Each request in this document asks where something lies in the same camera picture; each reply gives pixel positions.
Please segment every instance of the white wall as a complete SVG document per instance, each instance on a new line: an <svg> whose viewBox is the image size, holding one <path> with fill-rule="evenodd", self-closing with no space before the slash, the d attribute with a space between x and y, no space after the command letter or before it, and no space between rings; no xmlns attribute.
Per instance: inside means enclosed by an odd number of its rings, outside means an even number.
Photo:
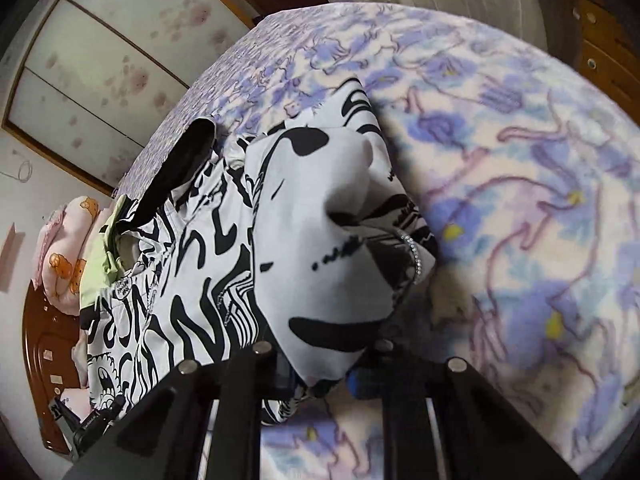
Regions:
<svg viewBox="0 0 640 480"><path fill-rule="evenodd" d="M0 60L0 110L4 110L17 64L52 1L38 3ZM103 206L110 199L0 130L0 171L17 174L23 157L32 171L26 183L0 174L0 237L4 237L4 228L12 222L17 232L10 248L13 268L9 279L7 275L0 277L0 415L36 473L43 480L58 480L70 463L42 445L22 356L22 310L31 275L31 256L44 219L58 206L84 194L93 196Z"/></svg>

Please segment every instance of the black device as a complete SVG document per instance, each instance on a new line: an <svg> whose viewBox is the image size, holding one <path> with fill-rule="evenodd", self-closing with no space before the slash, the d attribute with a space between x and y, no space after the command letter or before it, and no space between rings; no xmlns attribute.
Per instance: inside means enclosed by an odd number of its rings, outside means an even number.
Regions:
<svg viewBox="0 0 640 480"><path fill-rule="evenodd" d="M461 358L436 364L389 344L370 350L349 381L359 385L352 388L357 397L382 398L386 480L578 478ZM286 357L266 341L217 364L183 361L97 442L80 449L65 479L195 479L210 409L219 399L206 478L257 480L260 401L290 399L295 386Z"/></svg>

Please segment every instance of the yellow-green garment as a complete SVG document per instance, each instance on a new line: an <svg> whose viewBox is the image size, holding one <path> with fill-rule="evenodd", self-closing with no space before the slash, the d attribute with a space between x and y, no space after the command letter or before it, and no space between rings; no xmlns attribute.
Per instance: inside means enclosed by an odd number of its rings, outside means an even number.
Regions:
<svg viewBox="0 0 640 480"><path fill-rule="evenodd" d="M111 285L124 274L121 258L114 254L117 244L110 242L122 206L127 201L126 195L121 195L113 207L113 213L104 223L89 249L89 257L84 266L84 273L80 281L80 310L92 306L102 288Z"/></svg>

